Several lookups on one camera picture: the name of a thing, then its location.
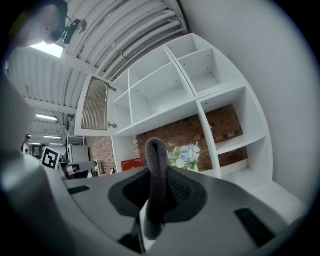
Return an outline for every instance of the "cabinet door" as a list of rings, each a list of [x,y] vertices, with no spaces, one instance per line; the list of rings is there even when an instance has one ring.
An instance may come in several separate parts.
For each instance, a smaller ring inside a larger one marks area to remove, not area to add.
[[[84,83],[75,117],[74,135],[113,136],[120,129],[117,119],[122,113],[114,113],[113,102],[123,91],[114,84],[93,73]]]

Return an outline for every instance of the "brick wall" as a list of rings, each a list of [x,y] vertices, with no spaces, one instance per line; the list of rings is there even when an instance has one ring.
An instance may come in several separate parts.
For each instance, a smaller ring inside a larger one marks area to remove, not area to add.
[[[206,113],[215,143],[223,142],[243,134],[235,109],[228,105]],[[146,164],[145,144],[148,139],[158,137],[172,152],[175,147],[196,144],[201,149],[197,167],[199,171],[211,170],[212,163],[207,141],[198,115],[170,123],[155,130],[140,134],[133,140],[135,153]],[[219,155],[221,166],[226,166],[248,158],[245,147]]]
[[[85,140],[89,148],[89,158],[98,160],[101,174],[110,174],[111,168],[116,170],[111,137],[88,136]]]

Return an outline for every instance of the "white shelving unit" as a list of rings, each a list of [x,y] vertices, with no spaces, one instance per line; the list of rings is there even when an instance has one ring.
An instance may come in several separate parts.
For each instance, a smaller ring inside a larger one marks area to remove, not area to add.
[[[230,104],[243,135],[216,144],[206,113]],[[213,166],[204,175],[232,182],[253,195],[273,184],[271,137],[255,93],[226,56],[195,34],[150,52],[114,83],[89,74],[79,100],[75,134],[112,136],[115,164],[121,172],[121,162],[135,158],[133,136],[193,115],[200,119]],[[220,167],[219,155],[243,147],[248,159]],[[289,194],[277,192],[282,199]],[[270,205],[269,198],[260,197]],[[278,205],[271,206],[285,213]]]

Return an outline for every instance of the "ceiling light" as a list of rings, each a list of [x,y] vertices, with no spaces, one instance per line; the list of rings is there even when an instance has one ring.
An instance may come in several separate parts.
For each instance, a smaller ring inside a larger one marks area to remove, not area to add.
[[[55,116],[50,116],[50,115],[45,115],[45,114],[36,114],[37,118],[43,118],[43,119],[49,119],[49,120],[53,120],[53,121],[58,121],[58,118],[56,118]]]
[[[59,136],[43,136],[43,137],[45,137],[45,138],[48,138],[48,139],[61,139],[61,137],[59,137]]]
[[[46,44],[45,42],[38,43],[36,45],[31,46],[34,49],[37,49],[41,52],[50,54],[52,56],[60,58],[64,48],[56,45],[56,44]]]

